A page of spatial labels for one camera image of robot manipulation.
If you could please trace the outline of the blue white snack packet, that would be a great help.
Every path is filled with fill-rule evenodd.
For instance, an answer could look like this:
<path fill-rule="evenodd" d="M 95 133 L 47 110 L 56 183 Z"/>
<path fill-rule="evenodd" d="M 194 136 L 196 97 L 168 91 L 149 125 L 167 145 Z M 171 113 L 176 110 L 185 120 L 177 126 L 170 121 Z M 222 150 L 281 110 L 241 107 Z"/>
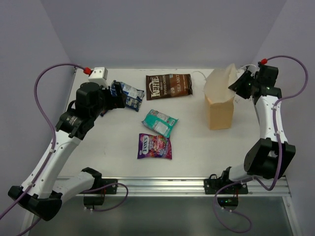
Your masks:
<path fill-rule="evenodd" d="M 145 95 L 144 91 L 137 89 L 135 87 L 132 87 L 124 82 L 120 82 L 120 83 L 123 88 L 123 92 L 126 95 L 126 107 L 138 112 L 142 104 L 144 95 Z"/>

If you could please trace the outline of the brown paper bag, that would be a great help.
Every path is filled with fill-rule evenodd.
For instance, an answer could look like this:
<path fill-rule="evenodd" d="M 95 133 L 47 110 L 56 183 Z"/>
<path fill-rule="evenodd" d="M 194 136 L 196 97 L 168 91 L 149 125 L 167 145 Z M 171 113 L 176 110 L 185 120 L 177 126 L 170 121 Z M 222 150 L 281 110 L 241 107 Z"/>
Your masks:
<path fill-rule="evenodd" d="M 207 76 L 195 70 L 204 77 L 204 102 L 201 110 L 202 127 L 207 130 L 222 130 L 232 127 L 234 113 L 234 98 L 236 92 L 228 87 L 238 79 L 234 63 L 226 68 L 215 68 Z"/>

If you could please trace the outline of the dark brown snack packet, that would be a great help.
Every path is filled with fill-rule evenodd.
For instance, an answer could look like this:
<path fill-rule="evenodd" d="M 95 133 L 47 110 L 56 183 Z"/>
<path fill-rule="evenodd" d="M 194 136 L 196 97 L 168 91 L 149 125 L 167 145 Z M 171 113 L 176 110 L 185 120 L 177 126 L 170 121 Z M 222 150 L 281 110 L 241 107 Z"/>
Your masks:
<path fill-rule="evenodd" d="M 146 76 L 146 98 L 157 100 L 192 95 L 190 74 Z"/>

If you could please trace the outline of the teal Fox's mint bag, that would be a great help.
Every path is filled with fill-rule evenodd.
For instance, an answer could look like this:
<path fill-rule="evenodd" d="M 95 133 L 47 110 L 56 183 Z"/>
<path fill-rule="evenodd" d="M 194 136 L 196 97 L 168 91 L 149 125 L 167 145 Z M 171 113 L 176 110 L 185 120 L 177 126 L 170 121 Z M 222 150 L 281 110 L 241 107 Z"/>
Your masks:
<path fill-rule="evenodd" d="M 150 130 L 169 138 L 177 122 L 178 119 L 151 109 L 142 121 L 142 124 Z"/>

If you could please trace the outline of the purple Fox's candy bag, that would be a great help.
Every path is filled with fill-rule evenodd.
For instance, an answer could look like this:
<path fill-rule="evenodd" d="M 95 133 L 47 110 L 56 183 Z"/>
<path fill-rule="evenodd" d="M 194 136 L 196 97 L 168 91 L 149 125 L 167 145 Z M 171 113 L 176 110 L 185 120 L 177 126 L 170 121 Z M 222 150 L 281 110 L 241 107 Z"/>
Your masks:
<path fill-rule="evenodd" d="M 172 159 L 170 138 L 163 135 L 139 134 L 137 159 Z"/>

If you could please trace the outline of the blue chip snack bag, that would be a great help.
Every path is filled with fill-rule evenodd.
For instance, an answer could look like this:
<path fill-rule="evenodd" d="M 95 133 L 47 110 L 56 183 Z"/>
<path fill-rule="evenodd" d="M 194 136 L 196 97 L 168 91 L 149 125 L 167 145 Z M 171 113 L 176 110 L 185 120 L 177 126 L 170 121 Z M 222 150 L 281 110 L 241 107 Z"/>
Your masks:
<path fill-rule="evenodd" d="M 106 113 L 108 112 L 108 110 L 104 110 L 100 113 L 100 116 L 103 117 Z"/>

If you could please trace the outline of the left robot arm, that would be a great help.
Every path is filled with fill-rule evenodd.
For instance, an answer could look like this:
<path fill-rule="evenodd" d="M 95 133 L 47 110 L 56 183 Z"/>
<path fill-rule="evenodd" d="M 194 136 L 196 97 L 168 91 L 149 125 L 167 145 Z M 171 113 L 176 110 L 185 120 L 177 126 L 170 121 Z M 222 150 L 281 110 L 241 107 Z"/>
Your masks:
<path fill-rule="evenodd" d="M 63 183 L 57 178 L 72 152 L 94 127 L 103 111 L 124 108 L 126 95 L 119 82 L 113 82 L 116 95 L 109 87 L 93 82 L 83 83 L 67 111 L 53 128 L 51 145 L 21 186 L 12 186 L 8 195 L 24 209 L 49 221 L 56 216 L 62 204 L 79 193 L 97 193 L 102 187 L 102 174 L 84 168 L 77 176 Z"/>

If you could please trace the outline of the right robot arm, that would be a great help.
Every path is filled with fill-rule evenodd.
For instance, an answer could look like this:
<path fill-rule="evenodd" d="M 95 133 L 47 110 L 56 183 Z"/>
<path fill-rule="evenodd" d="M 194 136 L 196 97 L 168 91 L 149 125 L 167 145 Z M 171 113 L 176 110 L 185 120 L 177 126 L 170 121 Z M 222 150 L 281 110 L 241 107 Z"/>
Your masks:
<path fill-rule="evenodd" d="M 225 193 L 237 187 L 237 181 L 261 177 L 277 181 L 283 176 L 296 153 L 285 136 L 282 117 L 282 91 L 275 87 L 279 70 L 259 63 L 252 74 L 246 70 L 229 89 L 244 99 L 252 99 L 259 124 L 260 138 L 247 152 L 244 163 L 222 172 L 219 187 Z"/>

